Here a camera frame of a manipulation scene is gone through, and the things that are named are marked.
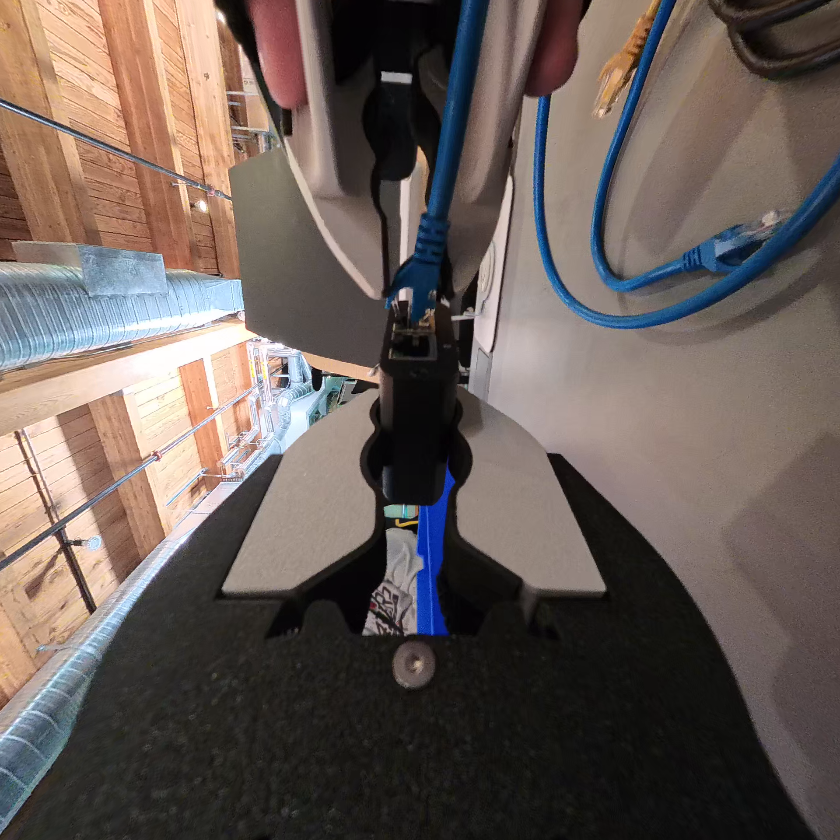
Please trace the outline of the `black ethernet port adapter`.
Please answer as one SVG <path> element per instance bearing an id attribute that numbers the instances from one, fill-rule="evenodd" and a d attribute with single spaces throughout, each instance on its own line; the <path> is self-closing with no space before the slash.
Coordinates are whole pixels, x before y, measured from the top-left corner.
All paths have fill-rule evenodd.
<path id="1" fill-rule="evenodd" d="M 410 309 L 392 302 L 381 348 L 381 483 L 391 502 L 430 506 L 445 487 L 459 348 L 448 305 L 438 303 L 425 324 L 412 324 Z"/>

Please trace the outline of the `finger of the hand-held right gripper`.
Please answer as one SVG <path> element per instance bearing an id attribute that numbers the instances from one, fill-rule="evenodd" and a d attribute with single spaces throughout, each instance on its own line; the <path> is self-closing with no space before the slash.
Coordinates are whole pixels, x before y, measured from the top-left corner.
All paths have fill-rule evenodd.
<path id="1" fill-rule="evenodd" d="M 337 82 L 331 2 L 296 2 L 308 102 L 292 111 L 290 167 L 328 247 L 370 298 L 391 284 L 380 180 L 399 147 L 402 73 L 369 60 Z"/>
<path id="2" fill-rule="evenodd" d="M 509 143 L 526 75 L 525 58 L 526 3 L 489 2 L 448 213 L 448 295 L 459 295 L 467 288 L 497 227 L 508 178 Z"/>

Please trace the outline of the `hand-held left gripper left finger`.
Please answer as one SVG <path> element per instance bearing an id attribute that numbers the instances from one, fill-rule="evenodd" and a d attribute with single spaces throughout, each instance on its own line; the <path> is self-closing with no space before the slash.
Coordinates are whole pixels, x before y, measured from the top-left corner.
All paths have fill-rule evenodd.
<path id="1" fill-rule="evenodd" d="M 352 633 L 364 630 L 386 565 L 384 502 L 367 460 L 378 395 L 357 395 L 282 455 L 222 585 L 227 598 L 278 601 L 281 633 L 317 601 L 333 602 Z"/>

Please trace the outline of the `person's right hand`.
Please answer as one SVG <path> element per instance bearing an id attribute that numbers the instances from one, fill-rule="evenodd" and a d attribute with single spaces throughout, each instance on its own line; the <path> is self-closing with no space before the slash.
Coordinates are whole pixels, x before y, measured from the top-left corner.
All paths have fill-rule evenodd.
<path id="1" fill-rule="evenodd" d="M 259 65 L 271 97 L 282 108 L 308 102 L 296 3 L 247 1 Z M 571 78 L 579 55 L 579 29 L 587 2 L 549 1 L 524 88 L 529 98 L 549 96 Z"/>

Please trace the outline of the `silver ventilation duct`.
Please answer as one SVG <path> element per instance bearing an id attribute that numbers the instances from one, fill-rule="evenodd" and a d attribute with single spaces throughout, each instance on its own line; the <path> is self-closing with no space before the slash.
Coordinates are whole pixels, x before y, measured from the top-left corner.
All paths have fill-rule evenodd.
<path id="1" fill-rule="evenodd" d="M 77 268 L 3 263 L 1 370 L 200 329 L 244 309 L 239 279 L 174 269 L 162 292 L 93 295 Z"/>
<path id="2" fill-rule="evenodd" d="M 180 541 L 164 542 L 153 551 L 2 709 L 2 820 L 28 797 L 64 748 L 111 641 L 180 546 Z"/>

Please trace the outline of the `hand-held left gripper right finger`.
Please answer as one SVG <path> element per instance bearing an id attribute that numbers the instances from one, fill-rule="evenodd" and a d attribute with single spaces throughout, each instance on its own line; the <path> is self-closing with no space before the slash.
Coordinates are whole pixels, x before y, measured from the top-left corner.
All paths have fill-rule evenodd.
<path id="1" fill-rule="evenodd" d="M 597 568 L 540 442 L 465 389 L 458 394 L 440 565 L 449 634 L 477 634 L 496 606 L 526 625 L 553 599 L 600 599 Z"/>

